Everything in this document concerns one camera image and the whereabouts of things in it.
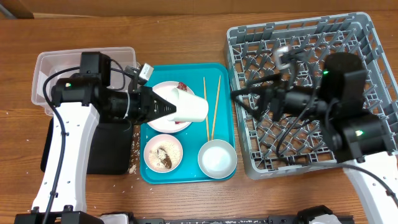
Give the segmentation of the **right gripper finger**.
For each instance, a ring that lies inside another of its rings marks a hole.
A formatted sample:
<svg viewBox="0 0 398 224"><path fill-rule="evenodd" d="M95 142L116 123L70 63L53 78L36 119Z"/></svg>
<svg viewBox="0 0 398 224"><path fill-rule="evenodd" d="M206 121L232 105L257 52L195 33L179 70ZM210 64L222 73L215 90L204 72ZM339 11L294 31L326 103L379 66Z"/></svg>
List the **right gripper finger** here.
<svg viewBox="0 0 398 224"><path fill-rule="evenodd" d="M259 98L257 103L250 101L251 95L255 93L252 90L235 90L231 92L231 99L254 119L260 121L264 114L264 104L262 98Z"/></svg>
<svg viewBox="0 0 398 224"><path fill-rule="evenodd" d="M257 83L264 83L264 82L269 82L269 81L278 81L281 78L281 73L273 74L273 75L268 75L266 77L261 77L253 80L247 81L247 87L253 86L254 84Z"/></svg>

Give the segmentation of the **white paper cup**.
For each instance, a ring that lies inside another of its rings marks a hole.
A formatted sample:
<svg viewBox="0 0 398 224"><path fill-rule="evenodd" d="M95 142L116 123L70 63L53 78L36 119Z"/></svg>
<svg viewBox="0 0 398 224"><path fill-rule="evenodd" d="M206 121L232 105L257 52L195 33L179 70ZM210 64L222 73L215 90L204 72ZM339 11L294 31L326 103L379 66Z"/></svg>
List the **white paper cup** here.
<svg viewBox="0 0 398 224"><path fill-rule="evenodd" d="M166 100L176 106L176 112L168 115L169 121L202 122L208 115L208 102L187 91L174 88Z"/></svg>

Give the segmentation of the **red snack wrapper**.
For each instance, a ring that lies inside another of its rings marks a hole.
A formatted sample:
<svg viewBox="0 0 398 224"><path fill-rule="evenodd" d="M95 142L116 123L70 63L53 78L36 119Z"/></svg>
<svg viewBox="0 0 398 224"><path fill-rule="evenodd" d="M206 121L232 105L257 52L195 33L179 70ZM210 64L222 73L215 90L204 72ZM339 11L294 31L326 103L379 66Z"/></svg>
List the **red snack wrapper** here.
<svg viewBox="0 0 398 224"><path fill-rule="evenodd" d="M178 83L177 88L180 89L180 90L183 90L183 91L187 91L187 86L186 86L186 84L184 84L184 83L182 83L182 82L179 82L179 83Z"/></svg>

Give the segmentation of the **small pink bowl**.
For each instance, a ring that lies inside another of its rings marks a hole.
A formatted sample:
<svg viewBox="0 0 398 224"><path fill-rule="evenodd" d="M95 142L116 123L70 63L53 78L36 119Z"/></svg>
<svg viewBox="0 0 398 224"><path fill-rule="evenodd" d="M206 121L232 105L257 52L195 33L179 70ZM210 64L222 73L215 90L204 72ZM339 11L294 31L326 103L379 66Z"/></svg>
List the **small pink bowl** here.
<svg viewBox="0 0 398 224"><path fill-rule="evenodd" d="M172 135L156 135L148 141L143 152L146 166L156 173L168 173L176 169L183 158L183 147Z"/></svg>

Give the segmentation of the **pile of rice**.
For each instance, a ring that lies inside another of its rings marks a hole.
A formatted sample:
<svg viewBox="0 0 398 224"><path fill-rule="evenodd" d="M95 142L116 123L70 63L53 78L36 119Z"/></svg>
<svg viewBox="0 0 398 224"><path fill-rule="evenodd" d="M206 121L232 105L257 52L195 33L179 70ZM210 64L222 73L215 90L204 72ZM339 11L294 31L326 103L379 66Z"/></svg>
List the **pile of rice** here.
<svg viewBox="0 0 398 224"><path fill-rule="evenodd" d="M182 151L172 141L158 142L149 151L149 163L156 172L168 172L176 168L181 160Z"/></svg>

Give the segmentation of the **brown food piece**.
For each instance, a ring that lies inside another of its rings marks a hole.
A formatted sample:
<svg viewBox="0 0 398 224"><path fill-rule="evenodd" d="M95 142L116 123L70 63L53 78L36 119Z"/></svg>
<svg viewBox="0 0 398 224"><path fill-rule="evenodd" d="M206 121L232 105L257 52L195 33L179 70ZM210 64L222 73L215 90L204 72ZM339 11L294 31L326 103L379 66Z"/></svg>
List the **brown food piece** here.
<svg viewBox="0 0 398 224"><path fill-rule="evenodd" d="M161 163L164 165L164 167L166 169L172 168L172 161L164 148L159 147L157 149L157 155L158 155L159 160L161 161Z"/></svg>

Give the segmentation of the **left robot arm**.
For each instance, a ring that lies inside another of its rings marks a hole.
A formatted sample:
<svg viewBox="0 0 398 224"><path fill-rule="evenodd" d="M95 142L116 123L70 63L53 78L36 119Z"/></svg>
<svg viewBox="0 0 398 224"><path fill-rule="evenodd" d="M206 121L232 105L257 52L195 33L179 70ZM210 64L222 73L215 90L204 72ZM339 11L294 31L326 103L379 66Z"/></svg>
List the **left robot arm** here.
<svg viewBox="0 0 398 224"><path fill-rule="evenodd" d="M86 172L100 116L148 123L176 112L175 105L151 87L133 92L110 89L114 60L101 52L83 52L74 74L47 84L62 72L49 76L42 86L53 114L52 138L44 178L30 213L17 214L15 223L129 223L126 212L100 217L86 212Z"/></svg>

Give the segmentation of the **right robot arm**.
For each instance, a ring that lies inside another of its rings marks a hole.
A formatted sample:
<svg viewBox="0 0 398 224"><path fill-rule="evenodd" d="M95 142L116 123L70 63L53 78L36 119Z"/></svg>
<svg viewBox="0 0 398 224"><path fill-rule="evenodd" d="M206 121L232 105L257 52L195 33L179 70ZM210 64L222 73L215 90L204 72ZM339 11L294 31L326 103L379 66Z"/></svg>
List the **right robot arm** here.
<svg viewBox="0 0 398 224"><path fill-rule="evenodd" d="M294 83L302 60L301 52L279 54L277 67L292 71L288 80L281 73L251 80L245 88L233 91L231 99L238 102L240 96L256 95L256 106L244 106L255 119L270 111L274 121L285 114L296 121L317 120L324 143L335 155L335 162L326 167L344 170L370 223L396 223L394 142L387 122L364 107L368 73L361 59L347 52L327 56L311 87Z"/></svg>

